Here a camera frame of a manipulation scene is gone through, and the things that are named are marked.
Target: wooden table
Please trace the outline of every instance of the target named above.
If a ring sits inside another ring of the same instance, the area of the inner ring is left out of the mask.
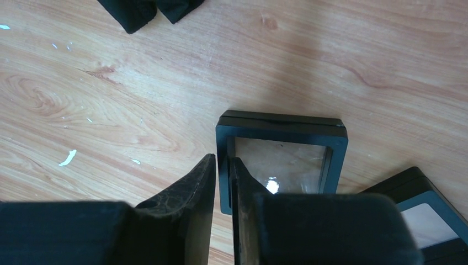
[[[95,0],[4,0],[0,18],[0,200],[135,205],[238,109],[341,118],[340,193],[415,165],[468,217],[465,0],[206,0],[133,35]],[[211,246],[232,264],[218,197]]]

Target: black fabric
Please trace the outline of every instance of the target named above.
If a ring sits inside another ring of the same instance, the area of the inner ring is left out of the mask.
[[[98,0],[129,34],[148,24],[157,8],[172,24],[200,6],[204,0]]]

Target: black frame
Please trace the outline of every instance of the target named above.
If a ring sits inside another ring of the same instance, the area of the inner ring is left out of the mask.
[[[216,126],[222,213],[232,214],[229,160],[236,157],[235,137],[325,146],[318,193],[336,193],[348,146],[341,120],[228,110]]]
[[[459,238],[423,248],[425,264],[468,264],[468,221],[450,204],[418,167],[411,167],[362,193],[389,196],[400,211],[427,203]]]

